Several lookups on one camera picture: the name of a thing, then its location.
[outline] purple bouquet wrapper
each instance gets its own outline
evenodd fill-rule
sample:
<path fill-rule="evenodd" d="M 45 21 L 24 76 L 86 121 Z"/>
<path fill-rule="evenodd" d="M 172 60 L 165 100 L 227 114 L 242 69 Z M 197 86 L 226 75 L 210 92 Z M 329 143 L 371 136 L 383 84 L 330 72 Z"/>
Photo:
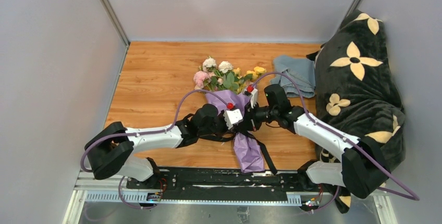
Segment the purple bouquet wrapper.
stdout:
<path fill-rule="evenodd" d="M 241 114 L 244 115 L 244 107 L 249 102 L 249 98 L 243 94 L 235 94 L 230 90 L 222 90 L 215 92 L 219 97 L 224 99 L 227 103 L 233 103 Z M 211 94 L 206 94 L 207 102 L 214 105 L 218 109 L 218 113 L 226 110 L 226 105 L 218 98 Z M 261 154 L 261 149 L 255 139 L 237 133 L 235 135 L 234 151 L 238 159 L 241 172 L 259 172 L 264 171 L 264 159 Z"/>

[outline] blue towel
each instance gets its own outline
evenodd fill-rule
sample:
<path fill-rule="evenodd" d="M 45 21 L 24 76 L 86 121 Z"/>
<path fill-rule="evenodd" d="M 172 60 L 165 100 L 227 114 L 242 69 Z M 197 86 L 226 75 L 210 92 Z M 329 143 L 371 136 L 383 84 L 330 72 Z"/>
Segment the blue towel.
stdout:
<path fill-rule="evenodd" d="M 275 71 L 290 76 L 304 97 L 312 98 L 315 96 L 315 68 L 314 62 L 303 58 L 291 58 L 286 55 L 278 56 L 273 60 Z M 287 94 L 287 97 L 299 96 L 294 85 L 285 77 L 277 75 L 270 80 L 271 84 L 279 83 Z"/>

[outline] floral blanket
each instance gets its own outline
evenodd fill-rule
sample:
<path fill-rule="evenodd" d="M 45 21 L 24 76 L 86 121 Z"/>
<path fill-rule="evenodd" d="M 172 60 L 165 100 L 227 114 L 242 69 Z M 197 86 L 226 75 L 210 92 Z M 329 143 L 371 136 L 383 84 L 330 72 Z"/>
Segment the floral blanket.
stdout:
<path fill-rule="evenodd" d="M 394 170 L 404 160 L 405 114 L 388 64 L 384 23 L 356 10 L 308 58 L 315 61 L 317 117 L 350 135 L 375 139 Z M 317 155 L 339 162 L 321 148 Z M 349 210 L 346 189 L 336 203 L 342 213 Z"/>

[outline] metal floor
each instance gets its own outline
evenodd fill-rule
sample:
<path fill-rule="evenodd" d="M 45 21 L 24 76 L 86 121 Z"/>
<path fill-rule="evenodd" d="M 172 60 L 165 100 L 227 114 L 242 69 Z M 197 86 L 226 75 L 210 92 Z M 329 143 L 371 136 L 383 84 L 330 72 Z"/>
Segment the metal floor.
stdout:
<path fill-rule="evenodd" d="M 331 196 L 324 196 L 323 203 L 327 203 Z M 99 219 L 116 209 L 102 221 Z M 83 207 L 80 221 L 86 223 L 154 223 L 154 224 L 270 224 L 270 223 L 381 223 L 373 197 L 365 200 L 353 198 L 350 211 L 342 215 L 334 204 L 314 213 L 314 215 L 297 215 L 298 207 L 281 206 L 233 206 L 233 205 L 187 205 L 187 204 L 159 204 L 150 210 L 138 210 L 125 206 L 122 203 L 96 202 L 87 203 Z"/>

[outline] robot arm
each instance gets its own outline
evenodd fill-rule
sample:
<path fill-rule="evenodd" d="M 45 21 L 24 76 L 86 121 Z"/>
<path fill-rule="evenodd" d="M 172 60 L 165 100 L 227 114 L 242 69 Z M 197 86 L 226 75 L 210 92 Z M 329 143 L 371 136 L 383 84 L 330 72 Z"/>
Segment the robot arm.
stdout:
<path fill-rule="evenodd" d="M 302 107 L 291 106 L 284 89 L 278 84 L 267 86 L 264 92 L 269 106 L 250 107 L 246 110 L 249 114 L 244 116 L 241 124 L 247 125 L 250 121 L 251 125 L 258 126 L 259 129 L 262 122 L 276 121 L 280 127 L 293 134 L 304 136 L 328 150 L 340 163 L 322 161 L 308 163 L 305 173 L 313 183 L 343 186 L 355 196 L 366 198 L 388 179 L 348 142 L 350 140 L 361 147 L 388 171 L 385 158 L 375 140 L 368 136 L 359 138 L 344 133 L 320 121 L 311 113 L 307 115 Z"/>
<path fill-rule="evenodd" d="M 218 114 L 218 109 L 205 104 L 196 113 L 177 121 L 173 127 L 125 128 L 121 122 L 114 122 L 92 139 L 84 149 L 88 149 L 98 139 L 108 135 L 120 135 L 108 139 L 88 153 L 94 177 L 98 180 L 113 175 L 122 175 L 148 183 L 152 175 L 159 173 L 153 159 L 141 159 L 135 153 L 156 148 L 180 148 L 192 145 L 205 135 L 222 136 L 242 121 L 239 109 L 232 108 Z"/>
<path fill-rule="evenodd" d="M 365 137 L 360 139 L 339 131 L 304 112 L 302 107 L 291 106 L 284 89 L 278 84 L 269 85 L 264 89 L 268 106 L 259 107 L 256 103 L 257 90 L 249 87 L 245 92 L 251 97 L 251 103 L 246 106 L 244 116 L 239 109 L 231 108 L 218 114 L 215 106 L 205 104 L 194 115 L 188 115 L 183 120 L 171 125 L 135 129 L 125 128 L 121 122 L 114 122 L 91 140 L 87 149 L 99 138 L 120 133 L 121 137 L 104 141 L 88 153 L 88 159 L 96 179 L 106 179 L 113 175 L 132 177 L 140 182 L 152 183 L 157 181 L 153 175 L 159 173 L 155 162 L 150 159 L 136 158 L 133 154 L 155 148 L 180 148 L 192 145 L 198 138 L 205 135 L 222 136 L 232 129 L 239 128 L 256 131 L 263 122 L 277 121 L 278 124 L 293 134 L 304 136 L 319 146 L 327 149 L 341 163 L 309 163 L 305 174 L 315 183 L 326 183 L 346 187 L 359 198 L 366 198 L 379 185 L 387 180 L 380 170 L 354 149 L 346 140 L 351 140 L 362 147 L 383 167 L 386 166 L 384 157 L 376 142 Z M 318 123 L 333 129 L 334 132 L 345 136 L 338 137 L 320 127 Z"/>

